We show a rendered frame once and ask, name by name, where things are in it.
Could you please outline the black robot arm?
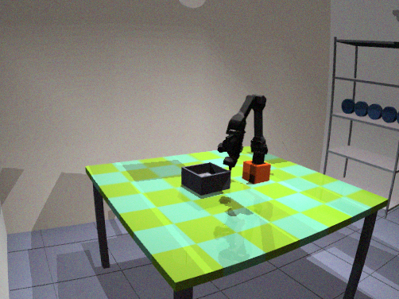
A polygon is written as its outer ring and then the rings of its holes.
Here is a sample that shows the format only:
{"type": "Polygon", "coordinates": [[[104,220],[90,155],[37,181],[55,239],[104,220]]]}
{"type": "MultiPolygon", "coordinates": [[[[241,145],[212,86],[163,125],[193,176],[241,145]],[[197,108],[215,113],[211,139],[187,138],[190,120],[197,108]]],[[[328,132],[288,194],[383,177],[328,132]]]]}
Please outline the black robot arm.
{"type": "Polygon", "coordinates": [[[252,161],[250,163],[261,165],[265,164],[265,154],[268,153],[267,146],[265,144],[265,137],[263,136],[263,120],[262,110],[265,107],[266,97],[264,95],[247,95],[244,104],[240,107],[238,113],[234,115],[228,124],[226,139],[219,143],[219,153],[230,151],[236,146],[241,146],[245,136],[246,117],[250,113],[251,109],[254,111],[254,137],[250,141],[251,153],[254,153],[252,161]],[[230,130],[232,129],[232,130],[230,130]],[[236,131],[233,131],[236,130],[236,131]]]}

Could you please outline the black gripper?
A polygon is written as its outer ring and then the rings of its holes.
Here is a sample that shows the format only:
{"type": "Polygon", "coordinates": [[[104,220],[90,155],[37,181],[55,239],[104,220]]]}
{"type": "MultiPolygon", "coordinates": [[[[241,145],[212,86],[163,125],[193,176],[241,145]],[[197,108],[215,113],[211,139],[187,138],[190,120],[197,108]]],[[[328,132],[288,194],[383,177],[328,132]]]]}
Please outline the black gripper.
{"type": "Polygon", "coordinates": [[[241,146],[236,146],[230,151],[229,157],[225,157],[223,160],[223,164],[229,166],[229,169],[235,168],[238,163],[238,159],[240,158],[240,153],[243,151],[243,144],[241,146]]]}

